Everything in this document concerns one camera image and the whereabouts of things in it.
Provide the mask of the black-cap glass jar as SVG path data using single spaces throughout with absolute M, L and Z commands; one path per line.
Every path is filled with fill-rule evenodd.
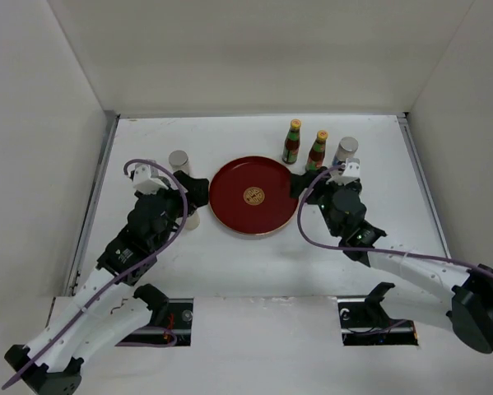
M 200 224 L 200 217 L 198 215 L 198 209 L 196 206 L 191 204 L 189 206 L 188 217 L 185 222 L 184 228 L 186 230 L 195 230 L 198 228 L 199 224 Z

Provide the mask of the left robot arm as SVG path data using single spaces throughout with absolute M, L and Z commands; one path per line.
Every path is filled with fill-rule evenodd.
M 95 353 L 124 344 L 139 328 L 165 323 L 169 298 L 155 286 L 138 282 L 187 219 L 208 204 L 209 181 L 182 170 L 167 180 L 144 164 L 129 177 L 137 200 L 124 227 L 66 309 L 37 337 L 6 352 L 4 359 L 15 373 L 5 388 L 22 381 L 35 394 L 73 394 L 82 368 Z

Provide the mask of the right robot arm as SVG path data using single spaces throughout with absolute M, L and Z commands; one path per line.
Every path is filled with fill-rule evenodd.
M 453 258 L 416 253 L 390 244 L 384 230 L 366 219 L 360 199 L 359 178 L 341 183 L 329 169 L 292 174 L 290 195 L 300 205 L 318 206 L 331 236 L 339 239 L 334 250 L 366 267 L 388 272 L 439 300 L 439 308 L 420 297 L 393 301 L 392 283 L 378 284 L 365 298 L 366 319 L 377 326 L 395 314 L 453 332 L 465 345 L 483 354 L 493 352 L 493 269 Z

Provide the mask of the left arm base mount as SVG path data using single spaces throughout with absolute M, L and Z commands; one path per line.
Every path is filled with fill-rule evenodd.
M 126 336 L 118 346 L 166 348 L 190 346 L 194 299 L 170 299 L 151 284 L 134 294 L 151 310 L 150 321 Z

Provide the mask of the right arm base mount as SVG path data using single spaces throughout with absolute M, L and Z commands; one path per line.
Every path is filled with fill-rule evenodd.
M 394 287 L 381 282 L 368 295 L 337 298 L 344 346 L 418 346 L 414 323 L 390 318 L 381 306 Z

